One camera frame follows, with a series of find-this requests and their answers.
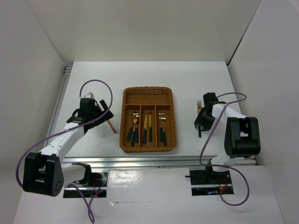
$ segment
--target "brown basket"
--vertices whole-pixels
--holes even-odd
[[[149,129],[147,130],[147,141],[143,143],[144,115],[147,110],[152,114],[152,142],[149,141]],[[140,118],[137,124],[139,141],[131,146],[127,141],[127,135],[132,126],[132,114],[138,111]],[[160,120],[158,113],[164,112],[166,116],[165,132],[167,146],[160,141]],[[123,92],[121,111],[120,147],[126,153],[145,152],[169,152],[177,146],[176,125],[173,109],[172,91],[167,87],[132,87]]]

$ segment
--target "cutlery tray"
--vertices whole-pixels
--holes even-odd
[[[149,141],[149,126],[147,128],[147,140],[143,143],[144,119],[148,110],[152,114],[152,141]],[[138,142],[131,146],[127,136],[132,126],[133,112],[139,113]],[[160,120],[159,113],[166,117],[165,132],[167,146],[160,141]],[[173,96],[170,88],[167,87],[131,87],[123,92],[121,110],[120,147],[126,153],[145,152],[169,152],[177,146],[176,125],[173,108]]]

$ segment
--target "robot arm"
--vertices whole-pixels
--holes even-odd
[[[219,118],[225,102],[221,102],[215,93],[204,95],[205,107],[202,108],[194,124],[202,131],[211,129],[215,119]],[[221,122],[226,125],[224,150],[211,159],[212,165],[231,167],[237,162],[260,153],[260,138],[258,121],[255,117],[246,117],[230,107],[226,107],[221,117]],[[228,171],[225,167],[212,167],[213,173]]]
[[[57,196],[63,186],[67,184],[74,181],[85,184],[90,181],[92,175],[90,165],[73,163],[68,167],[62,168],[61,161],[89,129],[102,124],[114,116],[108,111],[101,119],[87,124],[89,121],[101,116],[108,109],[104,100],[100,101],[100,103],[104,111],[100,110],[95,99],[82,98],[80,100],[80,108],[75,110],[73,115],[67,120],[67,124],[64,127],[66,133],[57,136],[38,153],[29,153],[26,156],[23,178],[24,191]],[[70,128],[79,125],[80,127],[69,131]]]

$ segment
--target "cable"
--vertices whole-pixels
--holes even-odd
[[[209,143],[209,141],[210,141],[212,135],[214,134],[214,132],[215,132],[215,130],[216,130],[216,127],[218,126],[218,124],[219,124],[219,122],[220,122],[220,119],[221,119],[221,117],[223,116],[224,111],[225,111],[225,109],[227,108],[227,106],[230,105],[230,104],[234,104],[234,103],[242,102],[242,101],[244,101],[244,100],[247,99],[247,96],[246,96],[245,94],[243,94],[243,93],[239,93],[239,92],[229,92],[229,93],[225,93],[225,94],[219,95],[219,96],[217,96],[217,97],[222,97],[222,96],[226,96],[226,95],[230,95],[230,94],[241,95],[241,96],[244,96],[244,98],[242,98],[242,99],[240,99],[240,100],[235,100],[235,101],[229,102],[229,103],[227,103],[227,104],[223,107],[223,109],[222,109],[222,111],[221,111],[221,113],[220,113],[220,115],[219,115],[219,118],[216,120],[216,123],[215,123],[214,127],[212,128],[212,130],[211,130],[211,132],[210,132],[210,134],[209,134],[209,136],[208,136],[208,138],[207,138],[207,140],[206,140],[204,146],[202,147],[202,150],[201,150],[200,155],[199,155],[199,163],[200,163],[200,165],[202,165],[202,166],[204,166],[204,167],[224,167],[224,168],[228,168],[228,169],[231,169],[231,170],[236,171],[237,173],[239,173],[239,174],[241,175],[241,177],[244,179],[244,181],[245,181],[245,183],[246,183],[246,187],[247,187],[247,195],[246,195],[245,199],[244,199],[242,202],[237,203],[237,204],[231,204],[231,203],[225,201],[224,198],[222,197],[222,193],[223,193],[223,191],[224,191],[225,189],[227,189],[227,188],[223,188],[223,189],[220,191],[220,198],[222,199],[222,201],[223,201],[225,204],[228,204],[228,205],[230,205],[230,206],[240,206],[240,205],[244,204],[244,203],[248,200],[248,198],[249,198],[249,194],[250,194],[249,184],[248,184],[247,179],[245,178],[245,176],[244,176],[239,170],[237,170],[236,168],[229,167],[229,166],[225,166],[225,165],[204,164],[204,163],[202,163],[202,161],[201,161],[201,160],[202,160],[202,156],[203,156],[203,154],[204,154],[204,152],[205,152],[205,149],[206,149],[206,147],[207,147],[207,145],[208,145],[208,143]]]
[[[36,146],[38,146],[39,144],[41,144],[42,142],[44,142],[44,141],[46,141],[46,140],[48,140],[48,139],[51,139],[51,138],[54,138],[54,137],[59,136],[59,135],[61,135],[61,134],[67,133],[67,132],[69,132],[69,131],[71,131],[71,130],[74,130],[74,129],[76,129],[76,128],[79,128],[79,127],[82,127],[82,126],[91,124],[91,123],[93,123],[93,122],[95,122],[95,121],[101,119],[102,117],[104,117],[104,116],[109,112],[109,110],[110,110],[110,108],[111,108],[111,106],[112,106],[113,95],[112,95],[112,90],[111,90],[110,86],[109,86],[107,83],[105,83],[105,82],[103,82],[103,81],[101,81],[101,80],[98,80],[98,79],[92,79],[92,80],[89,80],[89,81],[85,82],[85,83],[82,85],[82,87],[81,87],[81,89],[80,89],[79,97],[82,98],[82,97],[81,97],[81,93],[82,93],[83,87],[84,87],[87,83],[90,83],[90,82],[100,82],[100,83],[103,83],[103,84],[109,89],[109,91],[110,91],[110,95],[111,95],[111,100],[110,100],[110,105],[109,105],[108,109],[107,109],[101,116],[99,116],[99,117],[96,118],[96,119],[93,119],[93,120],[91,120],[91,121],[89,121],[89,122],[87,122],[87,123],[85,123],[85,124],[81,124],[81,125],[78,125],[78,126],[69,128],[69,129],[67,129],[67,130],[64,130],[64,131],[62,131],[62,132],[56,133],[56,134],[54,134],[54,135],[51,135],[51,136],[49,136],[49,137],[47,137],[47,138],[45,138],[45,139],[43,139],[43,140],[40,140],[39,142],[37,142],[37,143],[35,143],[33,146],[31,146],[29,149],[27,149],[27,150],[23,153],[23,155],[20,157],[20,159],[19,159],[19,161],[18,161],[18,163],[17,163],[17,167],[16,167],[16,169],[15,169],[15,178],[16,178],[16,180],[17,180],[17,182],[18,182],[18,184],[19,184],[19,186],[20,186],[21,188],[23,188],[23,184],[21,183],[20,178],[19,178],[19,169],[20,169],[20,165],[21,165],[22,160],[23,160],[24,157],[27,155],[27,153],[29,153],[29,151],[31,151],[33,148],[35,148]]]
[[[92,204],[92,202],[93,202],[93,199],[94,199],[99,193],[103,192],[104,190],[99,190],[96,194],[94,194],[93,197],[90,199],[90,201],[89,201],[89,203],[88,203],[87,200],[86,200],[86,198],[84,197],[82,191],[81,191],[76,185],[70,183],[69,186],[74,187],[74,188],[77,190],[77,192],[80,194],[80,196],[82,197],[84,203],[85,203],[86,206],[87,206],[88,217],[89,217],[91,223],[94,224],[94,222],[95,222],[95,220],[94,220],[94,215],[93,215],[93,211],[92,211],[92,209],[90,208],[90,206],[91,206],[91,204]]]

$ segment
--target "white tabletop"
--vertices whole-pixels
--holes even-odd
[[[194,128],[197,100],[203,94],[217,95],[234,92],[225,62],[75,62],[67,84],[55,132],[65,126],[66,120],[79,107],[79,90],[90,79],[106,82],[113,91],[110,120],[117,130],[114,134],[107,122],[89,130],[67,154],[67,157],[132,157],[132,156],[197,156],[209,132],[198,138]],[[119,146],[122,94],[124,89],[136,86],[165,86],[172,89],[178,145],[170,152],[127,154]],[[85,86],[82,95],[94,94],[97,101],[104,99],[109,105],[110,93],[106,86],[94,82]],[[230,95],[224,101],[236,100]],[[231,107],[238,112],[239,105]],[[210,141],[205,155],[215,156],[224,148],[225,125],[220,124]]]
[[[109,172],[107,197],[95,198],[92,210],[98,224],[282,224],[284,223],[267,171],[263,166],[242,166],[250,186],[248,201],[231,207],[219,196],[192,196],[188,168],[115,170]],[[239,203],[246,185],[231,172]],[[63,198],[23,192],[14,224],[90,224],[82,198]]]

